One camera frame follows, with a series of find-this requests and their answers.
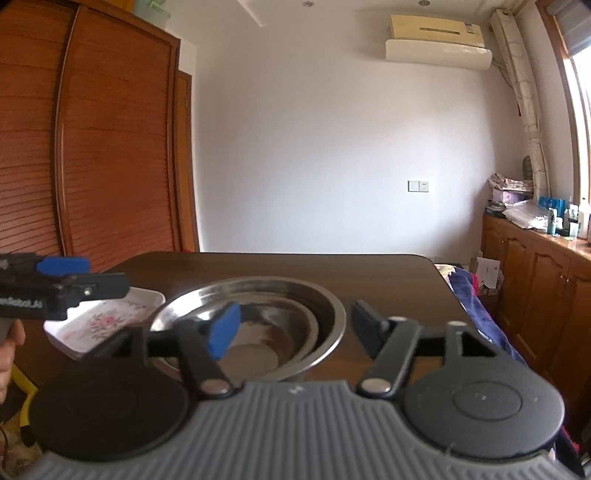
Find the table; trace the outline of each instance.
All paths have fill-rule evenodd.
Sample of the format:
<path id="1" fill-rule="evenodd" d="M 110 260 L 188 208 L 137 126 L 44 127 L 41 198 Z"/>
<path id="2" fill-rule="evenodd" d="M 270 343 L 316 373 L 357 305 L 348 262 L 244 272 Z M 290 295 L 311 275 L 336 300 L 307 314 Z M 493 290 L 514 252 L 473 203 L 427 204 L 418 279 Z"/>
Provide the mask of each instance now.
<path id="1" fill-rule="evenodd" d="M 152 252 L 133 257 L 112 269 L 125 273 L 136 287 L 162 292 L 167 300 L 206 283 L 248 275 L 275 275 L 321 285 L 345 306 L 367 301 L 385 316 L 418 320 L 442 329 L 450 320 L 470 319 L 427 258 L 418 255 L 292 255 Z M 27 341 L 17 351 L 16 364 L 36 385 L 43 385 L 73 360 L 51 345 L 42 322 L 25 321 Z M 347 379 L 354 385 L 371 360 L 352 329 L 335 351 L 309 370 L 308 380 Z M 415 376 L 433 369 L 440 359 L 417 361 Z"/>

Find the louvered door panel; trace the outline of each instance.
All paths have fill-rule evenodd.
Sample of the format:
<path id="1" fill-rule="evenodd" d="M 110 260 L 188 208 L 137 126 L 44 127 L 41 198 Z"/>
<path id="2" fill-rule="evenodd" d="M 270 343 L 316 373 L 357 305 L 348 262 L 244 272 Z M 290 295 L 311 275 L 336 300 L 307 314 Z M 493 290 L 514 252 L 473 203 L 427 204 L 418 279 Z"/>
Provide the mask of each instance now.
<path id="1" fill-rule="evenodd" d="M 59 254 L 53 118 L 74 8 L 13 0 L 0 13 L 0 251 Z"/>
<path id="2" fill-rule="evenodd" d="M 68 249 L 102 271 L 176 248 L 171 191 L 174 47 L 81 9 L 66 59 L 60 196 Z"/>

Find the roller shade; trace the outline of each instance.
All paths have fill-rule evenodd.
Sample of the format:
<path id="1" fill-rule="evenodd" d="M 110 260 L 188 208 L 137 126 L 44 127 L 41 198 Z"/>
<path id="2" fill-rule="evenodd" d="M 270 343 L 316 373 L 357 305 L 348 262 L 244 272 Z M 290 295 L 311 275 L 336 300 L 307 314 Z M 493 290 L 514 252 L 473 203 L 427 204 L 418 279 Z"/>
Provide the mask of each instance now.
<path id="1" fill-rule="evenodd" d="M 554 0 L 547 12 L 556 18 L 571 56 L 591 46 L 591 9 L 581 0 Z"/>

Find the black round disc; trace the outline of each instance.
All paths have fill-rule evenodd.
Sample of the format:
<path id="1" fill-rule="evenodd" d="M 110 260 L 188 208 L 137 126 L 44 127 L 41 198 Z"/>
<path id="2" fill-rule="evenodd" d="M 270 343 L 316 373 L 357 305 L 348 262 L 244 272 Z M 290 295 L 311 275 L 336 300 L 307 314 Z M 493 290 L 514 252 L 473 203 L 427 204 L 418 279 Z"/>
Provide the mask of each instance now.
<path id="1" fill-rule="evenodd" d="M 185 389 L 154 367 L 91 359 L 45 385 L 30 407 L 46 449 L 88 461 L 120 460 L 167 440 L 189 409 Z"/>
<path id="2" fill-rule="evenodd" d="M 486 460 L 548 448 L 564 419 L 556 389 L 500 354 L 446 362 L 408 386 L 403 409 L 441 450 Z"/>

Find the tray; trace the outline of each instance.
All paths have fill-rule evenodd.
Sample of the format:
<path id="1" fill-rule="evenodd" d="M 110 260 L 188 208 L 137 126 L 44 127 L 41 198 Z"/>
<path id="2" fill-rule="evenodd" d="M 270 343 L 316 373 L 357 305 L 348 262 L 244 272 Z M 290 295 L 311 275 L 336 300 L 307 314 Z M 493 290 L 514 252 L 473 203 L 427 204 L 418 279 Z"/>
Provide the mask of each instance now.
<path id="1" fill-rule="evenodd" d="M 56 348 L 79 359 L 124 326 L 142 323 L 166 299 L 159 291 L 131 287 L 122 299 L 84 301 L 68 309 L 62 322 L 45 322 L 43 329 Z"/>

